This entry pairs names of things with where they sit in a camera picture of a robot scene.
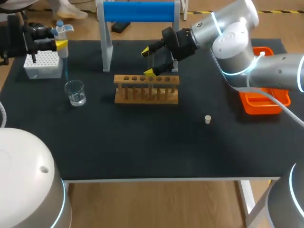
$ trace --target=blue foam bar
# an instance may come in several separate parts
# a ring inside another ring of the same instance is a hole
[[[105,21],[173,22],[174,2],[104,2]]]

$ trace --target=small white cap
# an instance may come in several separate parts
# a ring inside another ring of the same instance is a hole
[[[211,116],[210,116],[210,115],[206,115],[206,116],[205,116],[205,123],[206,123],[206,124],[209,124],[210,121],[211,121]]]

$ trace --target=orange tray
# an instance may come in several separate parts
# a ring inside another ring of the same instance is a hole
[[[262,51],[265,52],[265,56],[272,56],[274,54],[268,47],[253,47],[253,52],[256,56],[259,56]],[[287,90],[262,88],[262,91],[269,93],[286,107],[290,105]],[[240,92],[239,95],[244,109],[249,115],[279,114],[282,111],[276,103],[259,93]]]

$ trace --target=shoe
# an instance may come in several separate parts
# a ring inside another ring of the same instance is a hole
[[[87,18],[87,13],[76,8],[74,5],[61,5],[56,12],[57,16],[63,19],[73,18],[73,19],[85,19]]]

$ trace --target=yellow black tape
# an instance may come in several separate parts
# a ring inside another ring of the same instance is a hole
[[[51,12],[51,9],[28,9],[28,11],[31,12]],[[88,11],[88,10],[84,10],[84,12],[86,13],[93,13],[95,14],[95,12],[92,11]],[[212,10],[207,10],[207,11],[189,11],[188,14],[210,14],[212,13]],[[303,13],[304,14],[304,10],[259,10],[258,13]]]
[[[212,10],[207,11],[190,11],[188,14],[210,14]],[[259,10],[258,13],[303,13],[304,10]]]

